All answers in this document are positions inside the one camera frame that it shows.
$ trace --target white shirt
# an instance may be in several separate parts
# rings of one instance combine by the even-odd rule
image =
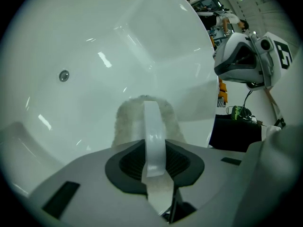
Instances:
[[[237,24],[240,22],[240,19],[236,15],[232,13],[224,13],[223,16],[217,16],[216,26],[222,26],[224,18],[228,18],[230,24]]]

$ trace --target drain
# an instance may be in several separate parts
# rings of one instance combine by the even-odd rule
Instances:
[[[67,79],[70,77],[70,73],[68,72],[68,70],[63,70],[60,72],[60,75],[59,75],[59,80],[61,82],[65,82],[67,81]]]

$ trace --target black hair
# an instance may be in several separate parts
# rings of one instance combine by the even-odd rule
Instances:
[[[246,20],[240,19],[240,21],[241,21],[242,23],[244,23],[244,29],[245,29],[245,30],[247,30],[247,29],[250,28],[250,25],[248,24],[248,22],[247,22]]]

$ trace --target person's arm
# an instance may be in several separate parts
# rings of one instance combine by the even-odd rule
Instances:
[[[229,22],[229,19],[225,17],[225,18],[222,20],[222,22],[223,22],[223,30],[224,30],[224,32],[225,32],[225,33],[228,33],[227,24],[230,23],[230,22]]]

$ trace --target person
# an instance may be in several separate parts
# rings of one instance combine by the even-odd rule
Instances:
[[[203,13],[198,12],[199,17],[207,30],[211,30],[212,26],[222,26],[224,33],[228,34],[228,24],[237,24],[243,32],[249,28],[246,20],[239,19],[236,15],[229,12],[225,12],[221,16],[213,13],[213,15],[208,17],[202,16],[202,14]]]

